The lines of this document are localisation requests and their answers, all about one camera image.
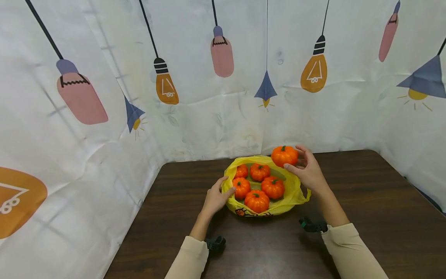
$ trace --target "pink light bulb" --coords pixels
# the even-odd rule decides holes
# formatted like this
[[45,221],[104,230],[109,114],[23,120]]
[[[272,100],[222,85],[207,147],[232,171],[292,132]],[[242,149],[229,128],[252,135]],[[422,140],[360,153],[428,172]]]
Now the pink light bulb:
[[61,73],[57,90],[77,120],[86,125],[107,122],[107,113],[88,78],[71,61],[61,59],[56,66]]
[[390,16],[390,19],[388,20],[384,29],[383,39],[381,40],[380,51],[378,54],[378,58],[381,62],[384,62],[387,54],[389,53],[390,47],[392,46],[392,41],[398,27],[398,11],[400,10],[400,5],[401,3],[398,1],[393,14]]
[[232,56],[232,46],[228,39],[223,37],[223,30],[220,26],[214,27],[214,39],[211,43],[212,63],[214,71],[218,76],[227,78],[234,72],[234,57]]

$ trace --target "hanging cord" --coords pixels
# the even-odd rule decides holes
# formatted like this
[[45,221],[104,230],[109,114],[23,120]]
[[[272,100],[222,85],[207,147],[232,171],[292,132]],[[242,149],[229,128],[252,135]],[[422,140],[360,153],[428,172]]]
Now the hanging cord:
[[438,51],[437,55],[440,55],[440,54],[441,54],[441,52],[443,51],[443,48],[445,47],[445,44],[446,44],[446,38],[445,38],[445,40],[443,41],[442,46],[440,47],[440,50]]
[[217,12],[215,12],[215,3],[214,0],[212,0],[212,9],[214,10],[214,20],[215,20],[215,26],[217,26]]
[[330,3],[330,0],[327,2],[327,9],[325,10],[325,17],[324,17],[324,26],[322,27],[322,35],[324,34],[325,29],[325,20],[327,19],[327,11],[328,11],[328,4]]
[[268,0],[266,0],[266,71],[268,71]]
[[33,4],[31,3],[30,0],[25,0],[25,2],[28,4],[29,9],[33,13],[33,15],[36,18],[37,22],[39,23],[40,28],[42,28],[43,33],[45,33],[46,38],[50,42],[50,44],[53,47],[54,51],[56,52],[57,56],[59,57],[60,60],[62,60],[63,59],[62,54],[60,53],[59,49],[56,46],[56,43],[53,41],[53,38],[51,37],[50,33],[48,32],[48,30],[46,29],[46,27],[43,24],[42,20],[40,19],[40,16],[37,14],[36,9],[34,9]]
[[149,21],[147,20],[147,16],[145,15],[144,6],[142,5],[142,0],[140,0],[140,5],[142,9],[142,14],[144,15],[145,23],[147,24],[147,29],[149,29],[150,39],[152,40],[153,50],[155,51],[155,55],[158,57],[157,47],[155,46],[155,41],[153,40],[152,31],[150,31]]

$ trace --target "orange circle illustration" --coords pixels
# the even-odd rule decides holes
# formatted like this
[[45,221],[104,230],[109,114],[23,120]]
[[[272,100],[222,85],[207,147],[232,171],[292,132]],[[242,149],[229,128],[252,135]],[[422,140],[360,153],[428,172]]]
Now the orange circle illustration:
[[20,229],[46,197],[46,186],[39,179],[0,167],[0,239]]

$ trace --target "beige sleeve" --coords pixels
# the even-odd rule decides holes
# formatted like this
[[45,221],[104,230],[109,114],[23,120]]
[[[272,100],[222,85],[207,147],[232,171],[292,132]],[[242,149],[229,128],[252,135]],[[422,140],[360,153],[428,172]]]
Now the beige sleeve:
[[342,279],[388,279],[352,223],[328,225],[322,238]]
[[200,279],[208,255],[206,242],[187,236],[165,279]]

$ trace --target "forearm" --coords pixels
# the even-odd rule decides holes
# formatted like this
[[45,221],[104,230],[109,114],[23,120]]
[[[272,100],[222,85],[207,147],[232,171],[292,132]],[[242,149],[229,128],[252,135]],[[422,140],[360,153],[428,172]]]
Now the forearm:
[[175,261],[165,279],[199,279],[204,270],[209,250],[204,242],[212,215],[201,212],[190,235],[184,239]]
[[195,225],[192,228],[192,231],[190,232],[189,236],[195,238],[198,241],[204,241],[204,239],[206,238],[207,228],[209,227],[211,219],[212,215],[204,211],[201,211],[200,214],[198,214]]
[[342,279],[388,279],[352,223],[329,225],[322,238]]
[[319,209],[321,210],[325,222],[332,227],[350,223],[334,193],[330,190],[330,187],[328,187],[328,184],[321,188],[323,190],[315,192],[314,195],[318,201]]

